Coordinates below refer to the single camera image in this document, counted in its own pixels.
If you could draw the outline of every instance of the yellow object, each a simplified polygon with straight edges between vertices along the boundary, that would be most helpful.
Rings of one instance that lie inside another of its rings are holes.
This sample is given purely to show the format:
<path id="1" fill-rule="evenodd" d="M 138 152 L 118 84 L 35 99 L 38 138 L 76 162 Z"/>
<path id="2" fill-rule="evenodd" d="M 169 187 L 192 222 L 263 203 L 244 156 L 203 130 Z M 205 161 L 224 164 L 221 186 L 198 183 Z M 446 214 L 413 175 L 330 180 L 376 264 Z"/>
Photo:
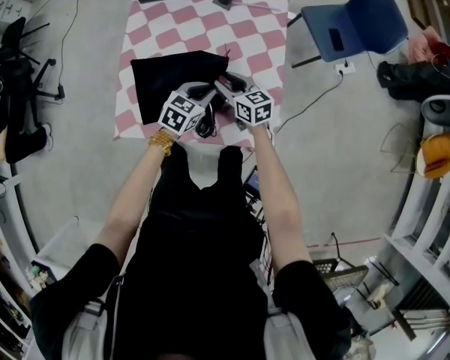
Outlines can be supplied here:
<path id="1" fill-rule="evenodd" d="M 437 179 L 450 171 L 450 132 L 434 135 L 421 144 L 425 177 Z"/>
<path id="2" fill-rule="evenodd" d="M 158 146 L 165 156 L 170 156 L 172 154 L 172 145 L 175 142 L 173 136 L 169 135 L 164 130 L 159 130 L 155 135 L 153 135 L 148 141 L 149 146 Z"/>

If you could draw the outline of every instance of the concrete floor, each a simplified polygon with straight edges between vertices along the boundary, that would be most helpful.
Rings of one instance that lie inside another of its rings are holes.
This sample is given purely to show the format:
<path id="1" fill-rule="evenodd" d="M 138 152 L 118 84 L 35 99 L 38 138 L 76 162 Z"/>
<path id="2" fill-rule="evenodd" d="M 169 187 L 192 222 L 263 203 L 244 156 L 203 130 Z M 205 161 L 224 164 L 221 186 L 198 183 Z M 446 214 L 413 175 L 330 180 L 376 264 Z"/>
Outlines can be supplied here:
<path id="1" fill-rule="evenodd" d="M 35 8 L 41 5 L 36 0 Z M 82 230 L 94 236 L 128 173 L 146 148 L 137 139 L 113 141 L 116 81 L 119 56 L 132 0 L 80 0 L 79 15 L 64 45 L 62 83 L 67 98 L 62 106 L 45 103 L 42 119 L 52 124 L 54 149 L 17 164 L 26 177 L 20 185 L 25 211 L 39 246 L 51 239 L 73 215 Z M 290 0 L 289 9 L 303 5 L 336 4 L 347 0 Z M 407 0 L 395 0 L 409 26 Z M 51 26 L 35 39 L 29 52 L 40 60 L 58 59 L 47 74 L 46 87 L 54 90 L 59 75 L 62 37 L 75 13 L 76 0 L 52 0 L 34 22 Z M 400 50 L 382 59 L 398 62 Z M 317 55 L 303 22 L 289 31 L 286 53 L 283 119 L 298 113 L 339 81 L 334 64 L 318 61 L 292 70 L 290 64 Z M 304 237 L 309 245 L 329 242 L 335 231 L 341 242 L 372 239 L 386 232 L 408 175 L 390 173 L 396 157 L 380 153 L 388 130 L 396 123 L 416 128 L 417 103 L 397 102 L 377 82 L 366 54 L 350 58 L 357 72 L 345 76 L 339 88 L 328 93 L 303 116 L 280 133 L 277 150 L 301 203 Z M 218 150 L 210 146 L 189 148 L 193 180 L 200 186 L 216 177 Z M 246 176 L 254 165 L 244 165 Z M 349 260 L 377 252 L 369 244 L 347 249 Z"/>

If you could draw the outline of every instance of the office chair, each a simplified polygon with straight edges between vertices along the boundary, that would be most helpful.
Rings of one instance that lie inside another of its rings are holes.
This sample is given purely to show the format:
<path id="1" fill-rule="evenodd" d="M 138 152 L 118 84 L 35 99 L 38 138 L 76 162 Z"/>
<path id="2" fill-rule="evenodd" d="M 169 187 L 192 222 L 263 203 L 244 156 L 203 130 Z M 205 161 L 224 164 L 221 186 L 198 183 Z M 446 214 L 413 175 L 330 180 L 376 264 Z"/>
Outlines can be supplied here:
<path id="1" fill-rule="evenodd" d="M 22 56 L 26 57 L 28 60 L 35 63 L 36 65 L 40 65 L 40 62 L 30 57 L 20 49 L 20 41 L 23 38 L 26 38 L 27 36 L 31 35 L 32 33 L 49 26 L 50 23 L 48 22 L 47 24 L 41 25 L 38 28 L 33 29 L 32 31 L 23 33 L 23 29 L 25 28 L 25 22 L 26 22 L 25 17 L 20 17 L 18 20 L 12 22 L 7 27 L 7 29 L 5 29 L 5 32 L 1 37 L 0 62 L 12 58 L 18 59 L 20 56 Z"/>
<path id="2" fill-rule="evenodd" d="M 40 90 L 42 86 L 41 80 L 45 71 L 49 66 L 56 64 L 54 58 L 49 58 L 35 79 L 32 80 L 34 69 L 32 68 L 31 62 L 36 65 L 40 65 L 40 62 L 20 49 L 20 41 L 32 33 L 49 26 L 50 23 L 23 33 L 25 23 L 25 17 L 20 17 L 5 29 L 5 32 L 1 37 L 0 74 L 7 82 L 7 86 L 14 87 L 13 96 L 19 101 L 17 105 L 20 108 L 25 108 L 26 101 L 30 101 L 34 125 L 38 128 L 41 126 L 41 123 L 38 121 L 37 96 L 44 96 L 54 100 L 63 100 L 65 98 L 65 90 L 62 85 L 58 85 L 58 93 L 56 94 Z"/>
<path id="3" fill-rule="evenodd" d="M 303 7 L 289 21 L 307 23 L 320 56 L 292 68 L 323 59 L 333 62 L 366 51 L 385 55 L 408 37 L 408 29 L 395 0 L 349 0 L 346 4 Z"/>

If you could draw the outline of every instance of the orange cloth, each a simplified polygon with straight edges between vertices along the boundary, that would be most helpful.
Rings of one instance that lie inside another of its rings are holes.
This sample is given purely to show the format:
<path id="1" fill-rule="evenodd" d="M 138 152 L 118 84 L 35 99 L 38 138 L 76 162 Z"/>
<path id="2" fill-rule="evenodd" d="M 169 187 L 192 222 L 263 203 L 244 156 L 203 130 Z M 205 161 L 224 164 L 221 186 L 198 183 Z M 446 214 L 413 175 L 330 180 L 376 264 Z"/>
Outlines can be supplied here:
<path id="1" fill-rule="evenodd" d="M 450 171 L 450 132 L 441 133 L 421 144 L 425 161 L 425 177 L 436 179 Z"/>

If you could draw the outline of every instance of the black bag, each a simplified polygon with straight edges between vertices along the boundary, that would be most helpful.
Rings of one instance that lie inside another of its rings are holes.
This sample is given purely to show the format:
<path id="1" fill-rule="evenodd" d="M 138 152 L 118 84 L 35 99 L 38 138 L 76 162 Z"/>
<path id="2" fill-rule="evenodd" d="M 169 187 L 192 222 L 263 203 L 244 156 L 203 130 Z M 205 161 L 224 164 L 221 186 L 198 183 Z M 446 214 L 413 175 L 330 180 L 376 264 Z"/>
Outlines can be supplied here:
<path id="1" fill-rule="evenodd" d="M 376 77 L 382 88 L 395 100 L 415 100 L 419 103 L 434 95 L 450 95 L 450 66 L 389 64 L 378 66 Z"/>

